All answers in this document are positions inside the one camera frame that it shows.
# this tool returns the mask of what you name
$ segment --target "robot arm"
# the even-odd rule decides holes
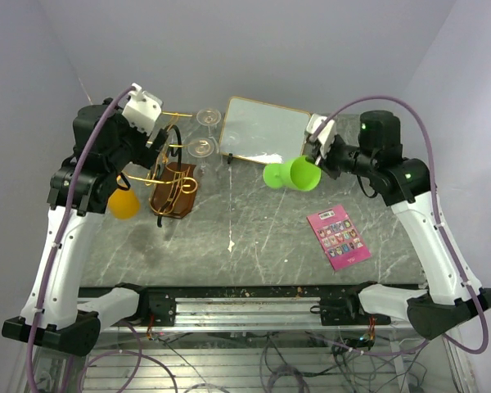
[[[428,168],[421,160],[402,158],[399,118],[388,111],[363,113],[358,147],[347,145],[336,134],[333,120],[311,142],[311,135],[324,119],[311,119],[304,154],[332,178],[344,172],[369,179],[373,195],[382,196],[408,233],[429,285],[428,290],[416,291],[369,285],[358,293],[363,310],[407,320],[420,335],[432,339],[477,315],[466,286],[479,297],[483,309],[490,308],[491,288],[483,288],[471,272],[441,211],[441,224],[435,221]],[[466,285],[462,285],[440,225],[466,270]]]
[[[41,292],[49,253],[56,248],[38,324],[35,344],[72,355],[83,356],[97,342],[100,331],[123,318],[141,318],[148,311],[146,290],[120,284],[108,294],[78,304],[83,267],[99,229],[110,195],[119,187],[118,177],[129,163],[150,169],[167,139],[161,130],[150,147],[149,134],[160,115],[162,101],[133,85],[129,102],[107,119],[79,173],[73,194],[73,209],[60,244],[56,232],[65,212],[71,177],[100,116],[111,100],[82,108],[73,122],[73,155],[64,160],[51,179],[48,203],[49,225],[36,281],[20,316],[8,319],[2,335],[27,342],[33,325],[38,294]]]

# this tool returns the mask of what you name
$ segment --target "pink box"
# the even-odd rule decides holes
[[[308,221],[334,270],[371,257],[371,252],[342,205],[309,215]]]

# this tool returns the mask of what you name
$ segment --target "gray table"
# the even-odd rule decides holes
[[[178,126],[184,138],[207,133],[194,119],[184,118]],[[356,144],[358,117],[343,116],[338,126],[347,142]],[[202,183],[193,211],[182,220],[164,218],[163,228],[157,228],[147,204],[152,187],[133,181],[142,208],[127,221],[106,215],[82,286],[425,281],[402,225],[380,197],[370,200],[362,194],[354,176],[344,174],[333,181],[324,175],[312,192],[272,190],[262,180],[263,165],[243,160],[227,165],[225,157],[217,160],[215,184]],[[146,173],[134,167],[128,171],[144,177]],[[338,204],[352,218],[372,257],[334,272],[306,216]]]

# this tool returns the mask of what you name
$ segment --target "green plastic cup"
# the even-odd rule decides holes
[[[304,156],[283,164],[268,164],[264,168],[264,182],[270,188],[284,186],[297,191],[311,191],[319,183],[322,171],[307,162]]]

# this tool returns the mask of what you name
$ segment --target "white wall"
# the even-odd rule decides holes
[[[457,1],[404,96],[433,139],[453,234],[476,275],[491,287],[491,0]],[[422,156],[419,131],[409,125],[408,150]],[[487,316],[491,331],[491,310]],[[462,330],[467,344],[480,344],[478,321]],[[491,344],[471,360],[480,391],[491,392]]]
[[[71,122],[87,105],[36,0],[0,1],[0,331],[37,272],[52,173],[71,153]],[[0,335],[0,392],[19,344]]]
[[[243,96],[331,111],[399,94],[454,0],[40,0],[94,101],[138,82],[168,110]]]

